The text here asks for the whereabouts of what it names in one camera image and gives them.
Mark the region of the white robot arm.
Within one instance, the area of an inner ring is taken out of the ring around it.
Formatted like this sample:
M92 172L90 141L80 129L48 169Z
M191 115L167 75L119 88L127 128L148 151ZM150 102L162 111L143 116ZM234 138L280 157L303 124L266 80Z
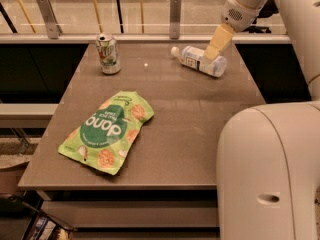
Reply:
M227 0L228 43L267 0ZM260 105L224 126L216 154L220 240L317 240L320 187L320 0L274 0L311 95L308 102Z

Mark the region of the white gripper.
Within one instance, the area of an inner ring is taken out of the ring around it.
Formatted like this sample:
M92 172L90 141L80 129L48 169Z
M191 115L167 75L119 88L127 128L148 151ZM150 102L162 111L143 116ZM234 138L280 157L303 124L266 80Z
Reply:
M216 28L204 52L203 59L207 63L213 62L229 45L234 31L241 32L247 29L258 17L261 9L261 6L251 8L242 5L237 0L226 0L221 15L223 24Z

